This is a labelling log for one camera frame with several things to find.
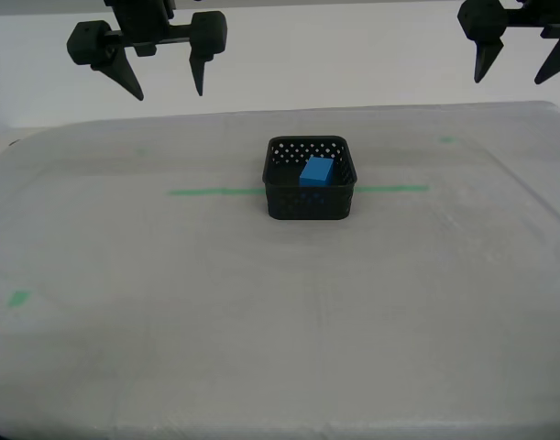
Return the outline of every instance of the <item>perforated basket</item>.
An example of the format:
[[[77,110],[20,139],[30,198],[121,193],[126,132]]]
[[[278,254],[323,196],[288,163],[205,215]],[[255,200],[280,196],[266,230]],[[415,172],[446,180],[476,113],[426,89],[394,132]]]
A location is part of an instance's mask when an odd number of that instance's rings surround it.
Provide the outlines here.
[[[300,186],[300,174],[311,156],[335,160],[330,186]],[[357,174],[342,137],[275,137],[269,142],[263,182],[273,218],[340,220],[349,215]]]

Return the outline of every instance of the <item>green line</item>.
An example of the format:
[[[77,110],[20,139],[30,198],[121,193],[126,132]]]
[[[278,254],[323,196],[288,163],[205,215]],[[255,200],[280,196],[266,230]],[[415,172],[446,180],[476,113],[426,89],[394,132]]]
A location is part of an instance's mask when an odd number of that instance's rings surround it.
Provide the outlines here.
[[[424,193],[429,191],[428,185],[398,185],[398,186],[359,186],[356,193]]]
[[[30,291],[15,291],[13,296],[8,300],[7,305],[9,307],[18,307],[19,305],[23,305],[31,296]]]
[[[250,195],[265,194],[265,188],[204,188],[201,190],[173,190],[168,195]]]
[[[397,186],[358,186],[356,193],[424,193],[429,191],[428,185],[397,185]],[[202,188],[200,190],[172,190],[168,195],[201,196],[201,195],[260,195],[265,188]]]

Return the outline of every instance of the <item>white wall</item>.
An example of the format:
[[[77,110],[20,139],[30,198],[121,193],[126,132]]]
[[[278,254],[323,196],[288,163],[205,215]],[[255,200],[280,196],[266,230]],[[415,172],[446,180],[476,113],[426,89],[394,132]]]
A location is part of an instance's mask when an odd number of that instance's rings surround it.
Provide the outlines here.
[[[12,127],[137,116],[350,105],[547,100],[560,75],[533,78],[554,45],[538,29],[510,29],[479,85],[475,45],[456,2],[231,8],[227,51],[194,91],[188,45],[130,59],[146,100],[74,65],[65,41],[77,21],[110,14],[0,17],[0,118]],[[190,20],[178,12],[176,22]]]

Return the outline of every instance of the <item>plastic basket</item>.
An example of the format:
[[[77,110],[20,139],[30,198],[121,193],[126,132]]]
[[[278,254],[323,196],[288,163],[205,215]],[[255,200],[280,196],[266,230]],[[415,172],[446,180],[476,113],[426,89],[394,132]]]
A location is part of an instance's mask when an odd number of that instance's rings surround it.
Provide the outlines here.
[[[311,156],[335,160],[330,186],[299,185]],[[275,137],[263,170],[269,215],[278,220],[340,220],[349,215],[357,173],[339,136]]]

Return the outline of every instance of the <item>table surface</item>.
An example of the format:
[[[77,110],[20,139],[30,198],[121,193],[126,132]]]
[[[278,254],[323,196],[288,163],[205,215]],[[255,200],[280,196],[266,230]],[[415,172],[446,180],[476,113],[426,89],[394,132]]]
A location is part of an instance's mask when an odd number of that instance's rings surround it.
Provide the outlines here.
[[[268,217],[282,135],[347,139],[346,220]],[[17,142],[0,433],[560,439],[560,111],[195,115]]]

